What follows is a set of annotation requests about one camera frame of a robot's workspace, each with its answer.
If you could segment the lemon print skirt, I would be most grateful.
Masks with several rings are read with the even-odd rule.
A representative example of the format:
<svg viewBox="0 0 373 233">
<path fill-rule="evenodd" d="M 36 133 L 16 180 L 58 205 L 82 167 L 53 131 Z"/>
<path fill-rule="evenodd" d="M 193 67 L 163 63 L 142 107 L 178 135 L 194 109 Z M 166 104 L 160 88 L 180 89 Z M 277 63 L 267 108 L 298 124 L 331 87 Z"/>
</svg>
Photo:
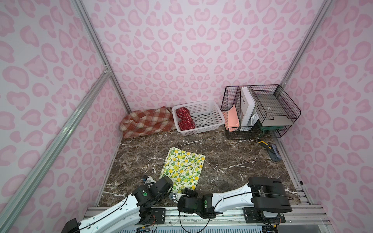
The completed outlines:
<svg viewBox="0 0 373 233">
<path fill-rule="evenodd" d="M 182 193 L 186 188 L 195 190 L 206 156 L 170 148 L 160 177 L 168 176 L 173 182 L 172 192 Z"/>
</svg>

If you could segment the red polka dot skirt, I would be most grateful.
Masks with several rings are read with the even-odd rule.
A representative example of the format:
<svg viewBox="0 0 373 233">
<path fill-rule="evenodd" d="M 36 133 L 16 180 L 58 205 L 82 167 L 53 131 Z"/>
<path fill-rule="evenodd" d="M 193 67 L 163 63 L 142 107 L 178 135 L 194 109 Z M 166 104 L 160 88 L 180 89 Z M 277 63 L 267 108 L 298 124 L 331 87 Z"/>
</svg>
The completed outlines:
<svg viewBox="0 0 373 233">
<path fill-rule="evenodd" d="M 181 107 L 176 109 L 175 112 L 177 117 L 180 119 L 180 121 L 178 122 L 178 126 L 181 131 L 187 131 L 196 128 L 196 124 L 193 121 L 190 111 L 187 108 Z"/>
</svg>

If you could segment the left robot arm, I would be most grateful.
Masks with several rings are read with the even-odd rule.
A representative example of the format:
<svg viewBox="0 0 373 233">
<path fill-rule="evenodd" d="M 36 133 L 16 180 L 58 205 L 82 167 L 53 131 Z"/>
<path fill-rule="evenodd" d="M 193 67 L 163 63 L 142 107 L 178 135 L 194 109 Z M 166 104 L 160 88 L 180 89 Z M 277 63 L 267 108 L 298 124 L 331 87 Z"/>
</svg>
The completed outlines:
<svg viewBox="0 0 373 233">
<path fill-rule="evenodd" d="M 164 176 L 155 181 L 150 176 L 143 177 L 144 184 L 135 189 L 118 204 L 80 222 L 76 218 L 68 221 L 63 233 L 117 233 L 139 223 L 151 224 L 155 221 L 152 207 L 168 197 L 173 181 Z"/>
</svg>

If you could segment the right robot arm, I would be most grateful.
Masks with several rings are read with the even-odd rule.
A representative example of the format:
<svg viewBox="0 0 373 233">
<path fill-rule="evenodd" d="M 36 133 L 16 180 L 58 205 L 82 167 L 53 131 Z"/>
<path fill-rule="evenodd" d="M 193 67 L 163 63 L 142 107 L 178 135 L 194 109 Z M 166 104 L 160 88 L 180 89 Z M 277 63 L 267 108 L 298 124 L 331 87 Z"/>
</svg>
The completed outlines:
<svg viewBox="0 0 373 233">
<path fill-rule="evenodd" d="M 268 218 L 271 218 L 269 213 L 292 212 L 283 182 L 275 178 L 251 177 L 242 187 L 201 197 L 186 188 L 182 193 L 170 193 L 169 199 L 177 203 L 179 212 L 197 214 L 203 219 L 213 219 L 235 208 L 253 208 Z"/>
</svg>

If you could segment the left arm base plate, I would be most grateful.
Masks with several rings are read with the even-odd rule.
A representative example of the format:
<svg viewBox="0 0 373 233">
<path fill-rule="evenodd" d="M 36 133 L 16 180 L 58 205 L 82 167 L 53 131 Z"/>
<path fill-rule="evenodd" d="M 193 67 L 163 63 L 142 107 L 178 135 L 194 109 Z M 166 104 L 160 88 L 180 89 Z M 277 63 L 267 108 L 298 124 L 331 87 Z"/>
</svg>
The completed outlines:
<svg viewBox="0 0 373 233">
<path fill-rule="evenodd" d="M 166 208 L 140 208 L 140 221 L 137 225 L 164 224 L 166 217 Z"/>
</svg>

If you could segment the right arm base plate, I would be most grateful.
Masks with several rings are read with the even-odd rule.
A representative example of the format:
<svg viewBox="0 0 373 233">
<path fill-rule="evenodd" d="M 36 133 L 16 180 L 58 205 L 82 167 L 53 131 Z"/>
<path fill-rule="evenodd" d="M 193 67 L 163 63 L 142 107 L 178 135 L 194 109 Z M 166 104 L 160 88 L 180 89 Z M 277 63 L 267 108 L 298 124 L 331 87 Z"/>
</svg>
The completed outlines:
<svg viewBox="0 0 373 233">
<path fill-rule="evenodd" d="M 260 211 L 253 207 L 243 208 L 246 223 L 262 223 L 265 225 L 285 223 L 286 219 L 283 213 L 271 213 Z"/>
</svg>

